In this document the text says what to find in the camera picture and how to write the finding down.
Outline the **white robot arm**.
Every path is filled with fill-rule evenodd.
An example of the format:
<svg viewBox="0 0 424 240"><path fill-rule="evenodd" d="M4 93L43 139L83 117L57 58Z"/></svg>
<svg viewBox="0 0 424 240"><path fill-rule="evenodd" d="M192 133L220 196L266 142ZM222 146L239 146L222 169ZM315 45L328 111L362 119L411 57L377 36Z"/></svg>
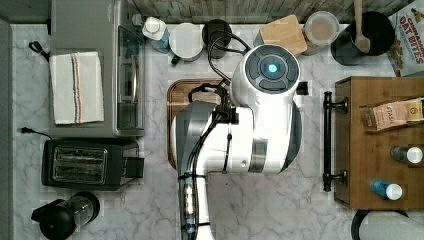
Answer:
<svg viewBox="0 0 424 240"><path fill-rule="evenodd" d="M299 152L300 110L295 102L300 66L281 46L247 51L233 77L203 84L221 102L196 100L174 117L170 150L176 161L181 240L213 240L207 174L278 174Z"/></svg>

